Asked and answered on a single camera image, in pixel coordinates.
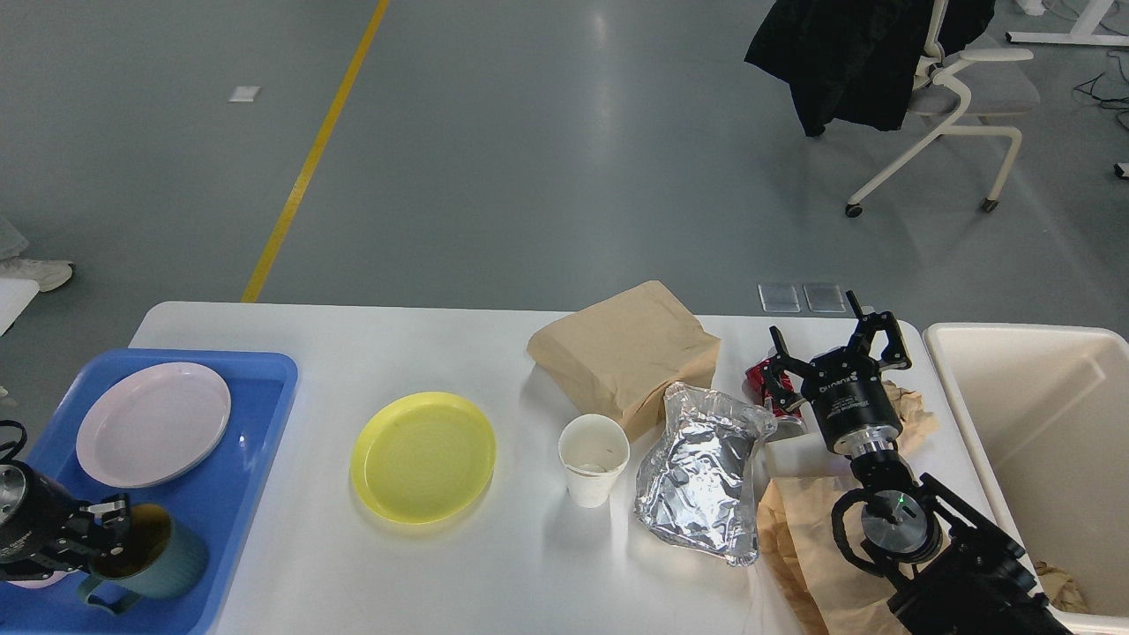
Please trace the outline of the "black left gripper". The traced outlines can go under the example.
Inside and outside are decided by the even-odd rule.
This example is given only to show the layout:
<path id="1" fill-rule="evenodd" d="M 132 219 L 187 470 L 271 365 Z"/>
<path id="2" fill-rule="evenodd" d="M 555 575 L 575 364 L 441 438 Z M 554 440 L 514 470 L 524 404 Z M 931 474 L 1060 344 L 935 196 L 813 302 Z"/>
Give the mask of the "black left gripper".
<path id="1" fill-rule="evenodd" d="M 116 557 L 131 531 L 129 496 L 77 499 L 21 461 L 3 464 L 3 580 L 46 581 L 89 568 L 89 557 Z"/>

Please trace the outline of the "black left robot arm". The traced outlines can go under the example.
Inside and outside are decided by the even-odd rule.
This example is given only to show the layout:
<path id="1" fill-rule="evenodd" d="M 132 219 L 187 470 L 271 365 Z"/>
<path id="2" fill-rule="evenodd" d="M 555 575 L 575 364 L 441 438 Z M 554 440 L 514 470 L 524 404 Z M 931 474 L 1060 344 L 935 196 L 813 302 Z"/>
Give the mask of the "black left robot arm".
<path id="1" fill-rule="evenodd" d="M 100 557 L 125 553 L 131 529 L 129 496 L 98 504 L 75 498 L 60 482 L 16 459 L 27 434 L 19 421 L 1 421 L 1 575 L 5 582 L 46 583 L 88 571 Z"/>

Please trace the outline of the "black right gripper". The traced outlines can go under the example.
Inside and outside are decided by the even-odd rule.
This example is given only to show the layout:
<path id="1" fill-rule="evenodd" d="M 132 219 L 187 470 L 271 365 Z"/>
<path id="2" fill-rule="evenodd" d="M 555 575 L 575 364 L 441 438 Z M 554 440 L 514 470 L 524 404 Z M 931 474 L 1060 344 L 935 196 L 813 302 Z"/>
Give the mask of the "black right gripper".
<path id="1" fill-rule="evenodd" d="M 911 369 L 898 318 L 892 312 L 864 312 L 855 292 L 846 298 L 857 320 L 847 349 L 828 351 L 809 362 L 788 351 L 782 332 L 770 327 L 774 353 L 759 365 L 767 390 L 765 403 L 774 414 L 795 414 L 811 403 L 824 445 L 839 455 L 855 456 L 863 440 L 894 442 L 903 430 L 879 371 Z M 870 357 L 872 342 L 882 332 L 886 346 Z M 786 375 L 800 379 L 800 388 L 787 388 Z"/>

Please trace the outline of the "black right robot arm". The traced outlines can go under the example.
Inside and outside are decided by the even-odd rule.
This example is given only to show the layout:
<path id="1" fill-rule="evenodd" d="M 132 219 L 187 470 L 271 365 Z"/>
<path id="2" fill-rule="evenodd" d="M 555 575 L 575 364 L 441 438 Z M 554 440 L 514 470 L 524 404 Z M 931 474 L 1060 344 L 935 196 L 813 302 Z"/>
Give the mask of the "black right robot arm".
<path id="1" fill-rule="evenodd" d="M 854 567 L 886 579 L 890 612 L 911 634 L 1065 634 L 1024 548 L 933 475 L 914 475 L 899 447 L 903 427 L 882 385 L 908 369 L 891 312 L 864 312 L 848 342 L 809 360 L 791 356 L 771 327 L 774 353 L 759 371 L 774 407 L 807 403 L 824 445 L 844 456 L 857 487 L 835 499 L 830 532 Z"/>

